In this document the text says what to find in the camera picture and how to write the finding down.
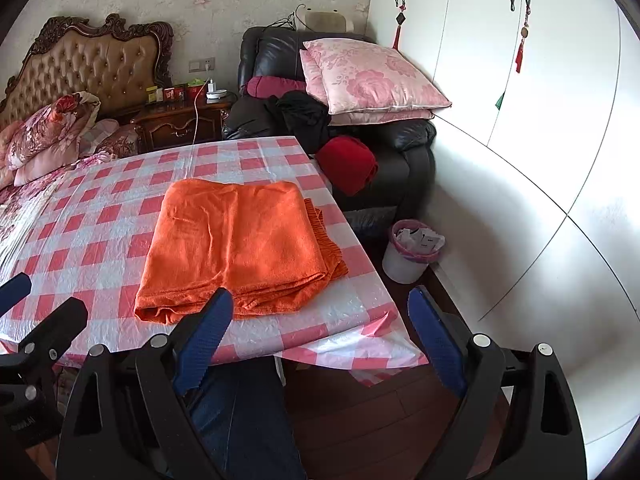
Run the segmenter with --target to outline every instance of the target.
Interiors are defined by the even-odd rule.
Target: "wooden floor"
[[[393,297],[412,341],[419,340],[406,315],[413,285],[389,280],[380,267],[384,245],[367,253]],[[435,275],[420,280],[445,312],[457,313]],[[412,480],[438,443],[458,399],[444,388],[430,365],[408,369],[370,388],[348,372],[332,368],[286,368],[287,409],[302,462],[312,480]],[[506,414],[501,399],[471,474],[493,458]]]

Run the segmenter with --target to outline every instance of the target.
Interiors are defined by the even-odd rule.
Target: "red tassel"
[[[402,25],[398,25],[398,30],[396,30],[396,40],[394,41],[394,46],[393,48],[395,50],[398,50],[398,44],[400,43],[400,29],[402,28]]]
[[[519,74],[520,69],[522,68],[522,57],[524,56],[524,38],[520,42],[520,47],[518,48],[518,55],[516,56],[516,72]]]

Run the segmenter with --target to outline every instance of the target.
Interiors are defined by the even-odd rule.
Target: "sofa backrest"
[[[272,75],[304,81],[305,75],[300,65],[300,50],[305,41],[320,38],[352,38],[369,41],[362,34],[352,32],[311,32],[295,31],[281,27],[248,28],[242,37],[240,65],[238,67],[238,87],[240,94],[246,93],[246,84],[253,76]]]

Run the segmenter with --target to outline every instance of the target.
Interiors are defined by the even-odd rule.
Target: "electrical outlet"
[[[207,57],[205,59],[193,59],[189,62],[189,72],[206,72],[207,63],[209,63],[209,71],[214,69],[215,58]]]

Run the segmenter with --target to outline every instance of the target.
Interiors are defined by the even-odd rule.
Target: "trash can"
[[[437,261],[444,243],[444,236],[419,220],[400,220],[389,230],[382,269],[397,283],[416,282]]]

